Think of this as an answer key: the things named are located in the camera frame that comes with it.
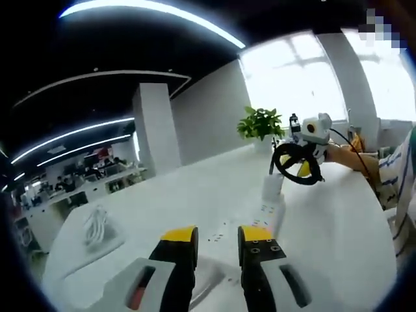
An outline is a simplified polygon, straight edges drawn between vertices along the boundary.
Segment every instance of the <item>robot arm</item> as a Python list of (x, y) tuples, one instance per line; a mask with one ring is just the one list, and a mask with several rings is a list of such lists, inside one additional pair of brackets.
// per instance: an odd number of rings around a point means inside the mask
[[(330, 140), (331, 118), (328, 114), (307, 118), (299, 126), (297, 117), (292, 115), (291, 138), (288, 143), (278, 146), (273, 154), (276, 168), (288, 179), (303, 185), (313, 185), (324, 181), (319, 165), (325, 160), (326, 149)], [(301, 167), (296, 175), (287, 169), (296, 163)]]

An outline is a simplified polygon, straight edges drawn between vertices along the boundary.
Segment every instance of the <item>striped shirt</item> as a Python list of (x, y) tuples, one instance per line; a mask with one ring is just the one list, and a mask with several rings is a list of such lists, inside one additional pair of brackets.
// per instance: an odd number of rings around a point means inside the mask
[(416, 127), (392, 155), (380, 160), (379, 171), (379, 200), (387, 209), (397, 207), (391, 232), (396, 254), (405, 256), (416, 246)]

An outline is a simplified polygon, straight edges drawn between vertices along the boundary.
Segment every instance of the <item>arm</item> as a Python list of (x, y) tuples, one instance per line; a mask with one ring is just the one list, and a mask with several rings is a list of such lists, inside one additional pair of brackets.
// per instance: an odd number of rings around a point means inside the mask
[[(342, 164), (355, 171), (360, 171), (365, 177), (368, 176), (367, 171), (355, 152), (348, 151), (347, 149), (345, 150), (331, 144), (328, 146), (327, 152), (328, 155), (326, 157), (326, 161)], [(378, 185), (380, 183), (378, 159), (367, 155), (361, 155), (361, 158), (370, 173), (371, 181)]]

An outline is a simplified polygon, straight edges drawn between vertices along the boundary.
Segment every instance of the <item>white desk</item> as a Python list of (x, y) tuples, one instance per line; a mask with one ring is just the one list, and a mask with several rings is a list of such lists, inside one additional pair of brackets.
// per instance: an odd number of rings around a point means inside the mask
[(92, 203), (98, 198), (109, 195), (107, 183), (123, 179), (131, 174), (139, 173), (142, 170), (143, 168), (131, 168), (96, 182), (85, 182), (72, 192), (59, 194), (47, 202), (25, 211), (24, 216), (27, 218), (29, 226), (42, 251), (50, 251), (55, 237), (58, 235), (60, 228), (65, 222), (65, 216), (60, 212), (60, 203), (62, 203), (62, 201), (68, 200), (71, 196), (84, 192), (88, 202)]
[[(137, 257), (148, 257), (166, 230), (196, 224), (200, 259), (221, 261), (227, 277), (194, 311), (246, 311), (238, 282), (237, 227), (252, 223), (269, 164), (269, 157), (245, 147), (75, 209), (45, 266), (47, 295), (56, 303), (65, 298), (87, 307), (100, 298), (106, 281)], [(304, 311), (371, 309), (396, 276), (389, 227), (361, 174), (338, 164), (321, 168), (325, 183), (309, 187), (285, 180), (287, 212), (278, 242), (310, 287), (312, 303)], [(82, 261), (82, 221), (98, 203), (123, 227), (127, 241), (60, 281)]]

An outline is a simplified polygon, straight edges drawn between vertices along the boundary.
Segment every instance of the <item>white cable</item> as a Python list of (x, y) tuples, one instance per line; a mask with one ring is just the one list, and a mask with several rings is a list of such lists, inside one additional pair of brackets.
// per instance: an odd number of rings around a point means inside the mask
[(84, 243), (87, 248), (98, 247), (104, 239), (107, 212), (96, 207), (84, 223)]

